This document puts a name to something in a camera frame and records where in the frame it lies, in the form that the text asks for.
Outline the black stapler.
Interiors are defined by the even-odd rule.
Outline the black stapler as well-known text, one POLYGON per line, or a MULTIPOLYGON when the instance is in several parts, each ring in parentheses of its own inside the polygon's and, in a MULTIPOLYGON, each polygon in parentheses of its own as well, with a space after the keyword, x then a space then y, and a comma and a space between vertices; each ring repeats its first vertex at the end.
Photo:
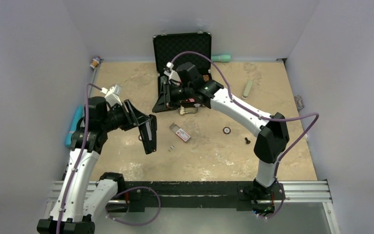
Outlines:
POLYGON ((139 127, 145 154, 152 154, 157 150, 157 118, 149 115, 148 120, 139 127))

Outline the pale green stapler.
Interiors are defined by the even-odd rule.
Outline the pale green stapler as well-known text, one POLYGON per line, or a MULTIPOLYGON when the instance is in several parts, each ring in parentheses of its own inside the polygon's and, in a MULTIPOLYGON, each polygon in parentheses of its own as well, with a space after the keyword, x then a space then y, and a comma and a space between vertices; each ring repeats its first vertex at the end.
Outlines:
POLYGON ((248 96, 249 96, 249 94, 250 94, 250 91, 251 91, 251 89, 252 89, 252 86, 253 86, 253 80, 252 79, 250 79, 248 82, 247 82, 247 84, 246 84, 246 86, 245 86, 245 89, 244 89, 244 91, 243 91, 243 94, 242 94, 242 98, 243 99, 247 99, 248 98, 248 96))

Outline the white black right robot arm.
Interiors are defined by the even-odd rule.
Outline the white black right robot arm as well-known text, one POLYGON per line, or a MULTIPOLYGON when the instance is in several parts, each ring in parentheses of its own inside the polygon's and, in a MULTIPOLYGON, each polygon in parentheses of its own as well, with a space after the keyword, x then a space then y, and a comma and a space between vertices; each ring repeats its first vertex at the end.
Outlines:
POLYGON ((254 192, 259 198, 266 198, 273 192, 277 182, 275 173, 279 156, 289 141, 287 125, 281 113, 270 115, 252 107, 231 94, 221 83, 205 78, 197 67, 183 63, 177 68, 168 62, 164 69, 166 81, 162 82, 154 113, 175 110, 182 103, 192 99, 194 103, 218 111, 246 128, 256 137, 254 153, 259 159, 255 177, 254 192))

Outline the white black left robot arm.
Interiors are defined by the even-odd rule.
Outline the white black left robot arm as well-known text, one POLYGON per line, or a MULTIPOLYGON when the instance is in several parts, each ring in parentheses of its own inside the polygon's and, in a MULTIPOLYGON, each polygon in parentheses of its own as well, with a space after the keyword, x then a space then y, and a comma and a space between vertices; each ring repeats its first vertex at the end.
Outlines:
POLYGON ((90 97, 85 104, 84 117, 71 136, 67 172, 49 217, 37 224, 40 234, 93 234, 95 220, 108 201, 121 199, 126 192, 120 173, 104 173, 99 185, 86 196, 90 177, 108 133, 117 129, 138 128, 145 154, 157 149, 157 118, 137 110, 127 99, 122 104, 108 103, 104 97, 90 97))

